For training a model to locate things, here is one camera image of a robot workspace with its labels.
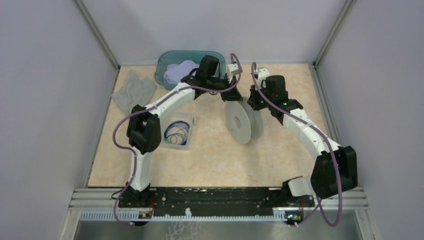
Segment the white perforated cable spool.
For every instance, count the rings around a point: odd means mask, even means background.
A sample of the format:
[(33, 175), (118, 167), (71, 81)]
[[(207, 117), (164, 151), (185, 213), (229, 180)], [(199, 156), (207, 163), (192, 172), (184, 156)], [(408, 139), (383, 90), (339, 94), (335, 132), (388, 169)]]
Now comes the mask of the white perforated cable spool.
[(248, 97), (242, 101), (228, 101), (225, 105), (225, 123), (231, 136), (241, 145), (259, 139), (264, 132), (261, 113), (248, 104)]

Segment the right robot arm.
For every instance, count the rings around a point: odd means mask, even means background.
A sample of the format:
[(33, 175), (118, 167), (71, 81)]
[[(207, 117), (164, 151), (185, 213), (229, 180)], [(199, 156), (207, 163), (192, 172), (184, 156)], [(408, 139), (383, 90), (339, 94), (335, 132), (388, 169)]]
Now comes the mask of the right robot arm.
[(357, 154), (351, 146), (343, 147), (329, 138), (309, 118), (296, 99), (290, 99), (282, 75), (259, 80), (253, 76), (248, 104), (255, 111), (267, 108), (282, 126), (290, 130), (315, 160), (311, 175), (283, 182), (281, 199), (295, 206), (302, 196), (327, 199), (358, 186)]

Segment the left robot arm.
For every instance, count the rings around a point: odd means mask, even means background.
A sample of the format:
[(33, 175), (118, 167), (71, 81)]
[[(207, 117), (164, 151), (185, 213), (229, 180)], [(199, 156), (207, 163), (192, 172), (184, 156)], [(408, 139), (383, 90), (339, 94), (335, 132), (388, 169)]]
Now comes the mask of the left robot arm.
[(207, 92), (220, 94), (224, 102), (242, 101), (237, 84), (243, 69), (234, 53), (230, 58), (231, 63), (226, 66), (226, 74), (216, 76), (220, 61), (212, 55), (205, 55), (199, 67), (184, 76), (172, 91), (145, 107), (136, 105), (127, 116), (129, 123), (126, 135), (131, 146), (133, 166), (123, 192), (129, 194), (131, 202), (136, 206), (144, 207), (150, 200), (150, 164), (153, 151), (163, 139), (163, 120)]

